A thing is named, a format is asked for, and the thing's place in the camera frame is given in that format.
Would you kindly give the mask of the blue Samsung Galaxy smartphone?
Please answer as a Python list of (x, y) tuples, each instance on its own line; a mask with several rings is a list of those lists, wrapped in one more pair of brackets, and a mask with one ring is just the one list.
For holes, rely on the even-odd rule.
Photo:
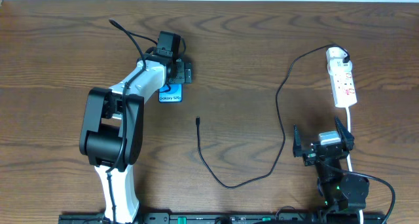
[(167, 84), (158, 91), (158, 101), (160, 103), (180, 103), (182, 100), (182, 84)]

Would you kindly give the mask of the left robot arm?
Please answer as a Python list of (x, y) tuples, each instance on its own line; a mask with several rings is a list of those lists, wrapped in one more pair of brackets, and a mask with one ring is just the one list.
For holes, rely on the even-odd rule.
[(192, 64), (182, 58), (146, 54), (121, 82), (88, 93), (79, 149), (100, 177), (104, 221), (133, 223), (137, 218), (140, 202), (133, 165), (143, 142), (147, 100), (157, 92), (179, 102), (183, 84), (191, 82)]

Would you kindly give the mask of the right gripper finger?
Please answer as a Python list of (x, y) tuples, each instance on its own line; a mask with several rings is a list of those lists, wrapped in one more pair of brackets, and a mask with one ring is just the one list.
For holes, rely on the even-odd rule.
[(340, 135), (341, 142), (345, 145), (354, 145), (354, 137), (348, 129), (342, 124), (338, 117), (335, 117), (335, 126)]
[(294, 140), (293, 140), (293, 154), (301, 154), (302, 153), (302, 144), (301, 144), (301, 137), (299, 135), (299, 129), (297, 125), (293, 125), (293, 132), (294, 132)]

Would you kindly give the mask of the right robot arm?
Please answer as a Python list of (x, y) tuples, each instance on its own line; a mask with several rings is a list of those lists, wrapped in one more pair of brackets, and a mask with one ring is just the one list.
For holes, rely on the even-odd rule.
[(354, 137), (335, 118), (336, 130), (319, 134), (319, 140), (304, 146), (296, 126), (293, 127), (293, 156), (301, 157), (305, 166), (315, 166), (318, 174), (319, 193), (325, 207), (318, 211), (321, 223), (338, 223), (343, 215), (349, 223), (361, 221), (360, 211), (366, 208), (369, 180), (342, 171), (340, 161), (346, 159), (354, 148)]

